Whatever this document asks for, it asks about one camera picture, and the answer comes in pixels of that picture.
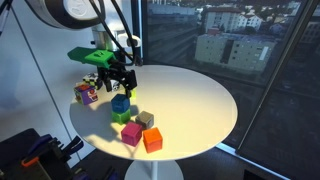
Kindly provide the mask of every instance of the green gripper part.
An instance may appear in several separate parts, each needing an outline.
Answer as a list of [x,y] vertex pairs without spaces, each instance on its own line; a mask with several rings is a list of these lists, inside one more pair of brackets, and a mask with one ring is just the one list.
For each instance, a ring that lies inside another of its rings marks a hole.
[[76,47],[68,52],[68,57],[74,61],[109,68],[109,60],[115,59],[114,54],[107,50]]

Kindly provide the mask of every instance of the white wall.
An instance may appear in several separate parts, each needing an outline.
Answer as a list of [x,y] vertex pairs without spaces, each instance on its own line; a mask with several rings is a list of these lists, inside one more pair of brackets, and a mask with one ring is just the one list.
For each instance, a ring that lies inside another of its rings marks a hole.
[[[129,27],[132,26],[130,3],[119,2],[125,9]],[[47,26],[24,1],[13,1],[13,10],[17,19],[11,11],[0,37],[0,82],[5,87],[0,93],[0,141],[35,128],[40,135],[49,133],[67,144],[68,134],[71,138],[77,135],[69,117],[73,87],[85,74],[96,71],[94,66],[69,60],[67,53],[77,46],[93,48],[91,29],[70,31]],[[80,158],[93,149],[85,144],[79,151]],[[78,161],[75,155],[69,164],[73,166]]]

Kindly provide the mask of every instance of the table top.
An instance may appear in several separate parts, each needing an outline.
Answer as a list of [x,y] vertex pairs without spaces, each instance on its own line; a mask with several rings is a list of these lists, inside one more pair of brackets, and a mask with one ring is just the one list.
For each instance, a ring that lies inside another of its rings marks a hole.
[[108,154],[131,160],[177,160],[203,153],[223,141],[237,120],[231,94],[215,80],[195,71],[160,65],[134,67],[138,86],[130,99],[131,120],[142,111],[154,115],[163,137],[161,150],[147,153],[143,137],[136,147],[121,142],[111,120],[111,99],[124,91],[98,91],[99,100],[84,106],[73,98],[70,118],[77,133]]

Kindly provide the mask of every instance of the pink cube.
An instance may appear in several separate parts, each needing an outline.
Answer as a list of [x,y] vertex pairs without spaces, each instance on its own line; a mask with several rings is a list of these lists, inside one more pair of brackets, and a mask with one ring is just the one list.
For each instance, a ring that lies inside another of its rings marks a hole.
[[128,122],[121,131],[122,142],[131,146],[136,146],[142,137],[142,126],[133,122]]

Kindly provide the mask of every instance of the table pedestal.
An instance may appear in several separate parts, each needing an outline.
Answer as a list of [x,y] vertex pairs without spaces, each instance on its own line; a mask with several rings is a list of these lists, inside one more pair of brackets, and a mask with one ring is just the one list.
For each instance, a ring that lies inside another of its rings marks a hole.
[[183,180],[176,161],[133,161],[125,180]]

